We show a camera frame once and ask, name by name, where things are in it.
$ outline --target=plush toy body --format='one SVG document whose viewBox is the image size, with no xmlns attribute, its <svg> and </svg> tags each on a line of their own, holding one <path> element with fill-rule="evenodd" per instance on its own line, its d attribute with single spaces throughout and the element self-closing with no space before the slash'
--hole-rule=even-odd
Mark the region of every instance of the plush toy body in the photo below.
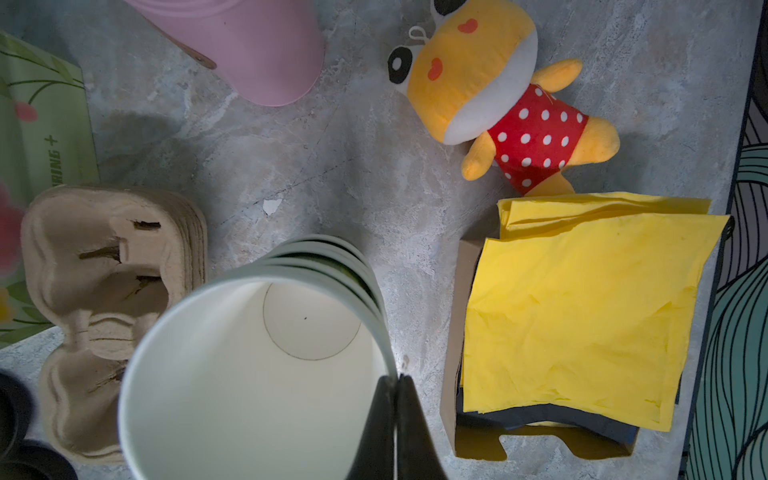
<svg viewBox="0 0 768 480">
<path fill-rule="evenodd" d="M 432 15 L 432 39 L 392 51 L 389 80 L 438 141 L 476 139 L 462 163 L 467 180 L 496 159 L 521 194 L 569 194 L 564 169 L 616 154 L 608 121 L 552 95 L 579 75 L 581 61 L 534 72 L 538 37 L 522 8 L 509 0 L 432 0 Z"/>
</svg>

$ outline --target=plush toy eye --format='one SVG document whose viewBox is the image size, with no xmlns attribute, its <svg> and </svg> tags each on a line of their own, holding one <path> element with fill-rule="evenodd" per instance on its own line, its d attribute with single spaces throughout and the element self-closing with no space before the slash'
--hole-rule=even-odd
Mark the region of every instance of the plush toy eye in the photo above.
<svg viewBox="0 0 768 480">
<path fill-rule="evenodd" d="M 438 15 L 445 17 L 461 8 L 466 2 L 467 0 L 433 0 L 432 6 Z"/>
<path fill-rule="evenodd" d="M 407 47 L 398 47 L 389 54 L 387 65 L 389 67 L 389 81 L 393 84 L 401 84 L 408 77 L 413 63 L 413 53 Z"/>
</svg>

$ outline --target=yellow napkin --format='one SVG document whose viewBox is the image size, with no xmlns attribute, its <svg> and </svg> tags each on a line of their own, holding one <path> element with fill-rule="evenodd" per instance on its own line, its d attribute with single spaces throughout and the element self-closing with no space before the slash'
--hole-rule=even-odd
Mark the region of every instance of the yellow napkin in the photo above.
<svg viewBox="0 0 768 480">
<path fill-rule="evenodd" d="M 553 403 L 669 431 L 701 270 L 728 220 L 708 207 L 500 202 L 503 240 L 486 240 L 467 306 L 464 410 Z"/>
</svg>

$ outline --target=black and white eye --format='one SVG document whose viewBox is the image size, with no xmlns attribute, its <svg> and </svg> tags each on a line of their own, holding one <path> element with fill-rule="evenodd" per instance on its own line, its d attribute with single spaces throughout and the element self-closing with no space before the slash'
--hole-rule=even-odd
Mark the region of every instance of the black and white eye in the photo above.
<svg viewBox="0 0 768 480">
<path fill-rule="evenodd" d="M 467 0 L 432 0 L 432 17 L 438 27 L 445 22 L 445 18 L 456 10 L 459 10 Z"/>
<path fill-rule="evenodd" d="M 389 81 L 399 85 L 406 81 L 413 65 L 413 53 L 408 47 L 398 47 L 389 54 L 387 67 L 389 69 Z"/>
</svg>

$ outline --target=pink bucket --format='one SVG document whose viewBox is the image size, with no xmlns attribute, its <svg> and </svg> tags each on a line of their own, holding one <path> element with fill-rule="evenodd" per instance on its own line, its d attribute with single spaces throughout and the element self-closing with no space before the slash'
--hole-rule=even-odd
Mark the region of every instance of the pink bucket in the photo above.
<svg viewBox="0 0 768 480">
<path fill-rule="evenodd" d="M 298 100 L 323 68 L 311 0 L 125 1 L 255 104 Z"/>
</svg>

